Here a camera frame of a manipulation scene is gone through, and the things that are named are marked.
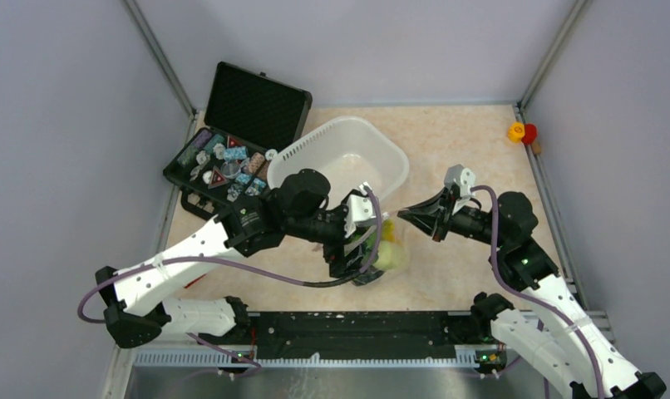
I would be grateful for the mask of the white radish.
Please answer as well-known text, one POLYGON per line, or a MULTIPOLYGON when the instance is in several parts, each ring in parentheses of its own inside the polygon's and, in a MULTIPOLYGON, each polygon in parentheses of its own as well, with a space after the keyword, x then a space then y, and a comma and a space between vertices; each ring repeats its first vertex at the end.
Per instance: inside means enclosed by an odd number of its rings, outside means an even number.
POLYGON ((373 266, 379 270, 391 271, 405 268, 408 264, 409 254, 405 247, 384 241, 378 247, 373 266))

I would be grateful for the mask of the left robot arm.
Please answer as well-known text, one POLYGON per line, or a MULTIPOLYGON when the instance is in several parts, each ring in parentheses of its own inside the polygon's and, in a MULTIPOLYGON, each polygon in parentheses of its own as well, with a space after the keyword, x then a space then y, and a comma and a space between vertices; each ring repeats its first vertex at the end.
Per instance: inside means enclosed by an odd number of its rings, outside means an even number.
POLYGON ((359 229, 382 228, 380 202, 363 183, 330 208, 330 190, 325 175, 300 170, 277 188, 238 197, 189 238, 142 263, 99 269, 92 289, 105 304, 99 324, 124 349, 176 334, 242 342, 249 333, 249 315, 239 298, 179 299, 175 292, 218 266, 245 269, 246 258, 277 248, 288 236, 321 245, 330 279, 316 282, 316 289, 363 276, 375 263, 377 251, 356 255, 347 246, 359 229))

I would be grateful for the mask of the white plastic basket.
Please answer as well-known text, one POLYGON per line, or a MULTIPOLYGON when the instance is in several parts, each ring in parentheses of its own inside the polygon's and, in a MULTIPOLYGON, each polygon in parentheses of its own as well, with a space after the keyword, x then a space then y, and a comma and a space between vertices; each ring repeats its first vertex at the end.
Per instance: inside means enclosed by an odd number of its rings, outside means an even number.
POLYGON ((268 167, 268 185, 279 187, 286 177, 302 169, 325 175, 331 185, 331 205, 364 182, 384 202, 406 181, 410 161, 403 149, 370 121, 340 116, 281 150, 268 167))

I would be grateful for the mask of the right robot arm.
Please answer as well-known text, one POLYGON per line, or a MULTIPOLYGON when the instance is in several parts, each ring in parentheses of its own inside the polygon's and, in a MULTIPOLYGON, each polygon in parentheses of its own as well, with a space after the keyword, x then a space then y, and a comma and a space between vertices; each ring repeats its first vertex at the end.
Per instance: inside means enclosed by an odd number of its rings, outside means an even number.
POLYGON ((660 398, 667 387, 656 372, 642 372, 604 336, 549 255, 533 239, 538 224, 520 192, 496 195, 490 211, 466 206, 456 189, 398 211, 436 242, 458 234, 490 246, 497 283, 526 302, 542 328, 500 294, 479 293, 471 307, 470 332, 480 342, 502 342, 526 360, 564 398, 660 398))

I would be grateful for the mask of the clear zip top bag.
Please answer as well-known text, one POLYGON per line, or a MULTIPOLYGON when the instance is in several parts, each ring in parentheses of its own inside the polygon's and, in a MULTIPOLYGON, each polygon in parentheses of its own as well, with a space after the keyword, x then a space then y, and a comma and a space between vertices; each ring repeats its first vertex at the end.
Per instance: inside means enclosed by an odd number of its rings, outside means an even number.
POLYGON ((405 268, 409 262, 402 235, 387 218, 380 228, 375 225, 356 228, 355 233, 342 242, 321 243, 320 247, 330 279, 306 282, 304 285, 308 288, 333 288, 346 283, 364 286, 387 272, 405 268))

